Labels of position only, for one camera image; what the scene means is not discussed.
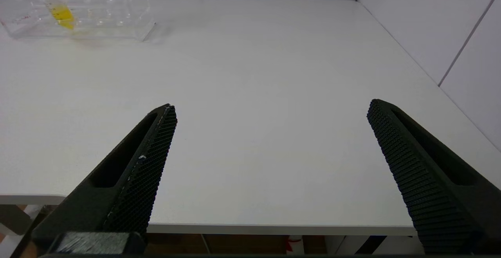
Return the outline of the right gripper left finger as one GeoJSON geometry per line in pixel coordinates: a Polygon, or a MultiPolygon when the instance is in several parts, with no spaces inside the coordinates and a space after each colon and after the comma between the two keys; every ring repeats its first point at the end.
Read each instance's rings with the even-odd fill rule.
{"type": "Polygon", "coordinates": [[[32,234],[144,234],[176,127],[174,106],[149,112],[32,234]]]}

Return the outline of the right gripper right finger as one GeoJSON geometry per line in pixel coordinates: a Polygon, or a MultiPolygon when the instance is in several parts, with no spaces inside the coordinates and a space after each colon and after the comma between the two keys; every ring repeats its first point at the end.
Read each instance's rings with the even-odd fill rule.
{"type": "Polygon", "coordinates": [[[368,122],[427,254],[500,254],[501,192],[399,107],[368,122]]]}

